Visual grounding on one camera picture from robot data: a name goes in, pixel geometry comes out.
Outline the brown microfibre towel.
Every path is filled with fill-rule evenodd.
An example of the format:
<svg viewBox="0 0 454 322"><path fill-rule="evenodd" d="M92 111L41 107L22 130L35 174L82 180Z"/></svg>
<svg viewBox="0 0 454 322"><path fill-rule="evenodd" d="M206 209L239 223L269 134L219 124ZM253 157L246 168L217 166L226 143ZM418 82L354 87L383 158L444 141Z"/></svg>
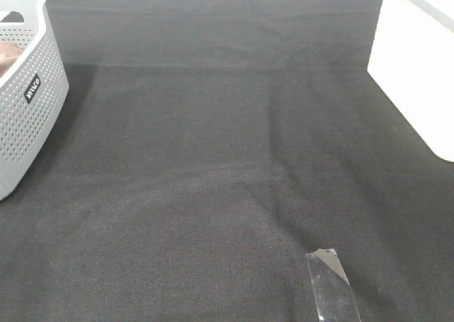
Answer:
<svg viewBox="0 0 454 322"><path fill-rule="evenodd" d="M15 61L22 55L23 49L15 43L0 42L0 77L3 77Z"/></svg>

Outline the black table cloth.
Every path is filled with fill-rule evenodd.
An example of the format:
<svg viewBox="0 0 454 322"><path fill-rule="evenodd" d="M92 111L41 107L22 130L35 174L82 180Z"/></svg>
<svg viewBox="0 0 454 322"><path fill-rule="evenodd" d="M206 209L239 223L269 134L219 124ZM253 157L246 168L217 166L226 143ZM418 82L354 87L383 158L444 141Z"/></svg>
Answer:
<svg viewBox="0 0 454 322"><path fill-rule="evenodd" d="M1 202L2 321L453 320L453 165L366 71L382 0L48 0L70 91Z"/></svg>

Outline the grey perforated laundry basket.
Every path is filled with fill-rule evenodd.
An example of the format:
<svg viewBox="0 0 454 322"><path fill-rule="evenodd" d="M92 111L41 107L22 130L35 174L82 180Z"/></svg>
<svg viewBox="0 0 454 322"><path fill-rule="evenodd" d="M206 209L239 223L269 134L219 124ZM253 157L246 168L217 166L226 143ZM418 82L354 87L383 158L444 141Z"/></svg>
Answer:
<svg viewBox="0 0 454 322"><path fill-rule="evenodd" d="M69 83L46 8L47 0L1 0L1 41L21 49L1 73L1 198L22 180L65 102Z"/></svg>

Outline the clear adhesive tape strip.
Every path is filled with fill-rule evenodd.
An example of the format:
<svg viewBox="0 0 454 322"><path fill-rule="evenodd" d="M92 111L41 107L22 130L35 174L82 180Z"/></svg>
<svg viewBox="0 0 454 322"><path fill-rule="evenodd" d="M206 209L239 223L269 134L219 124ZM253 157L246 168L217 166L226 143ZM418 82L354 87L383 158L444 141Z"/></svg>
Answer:
<svg viewBox="0 0 454 322"><path fill-rule="evenodd" d="M319 321L360 322L355 296L336 250L308 252L306 261Z"/></svg>

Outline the white plastic storage bin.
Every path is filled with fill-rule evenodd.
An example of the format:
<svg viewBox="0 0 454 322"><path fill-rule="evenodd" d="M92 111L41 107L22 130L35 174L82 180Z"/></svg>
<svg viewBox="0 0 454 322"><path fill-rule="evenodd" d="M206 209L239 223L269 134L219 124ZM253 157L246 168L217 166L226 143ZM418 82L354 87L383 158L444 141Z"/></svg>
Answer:
<svg viewBox="0 0 454 322"><path fill-rule="evenodd" d="M453 0L382 0L367 72L440 159L453 161Z"/></svg>

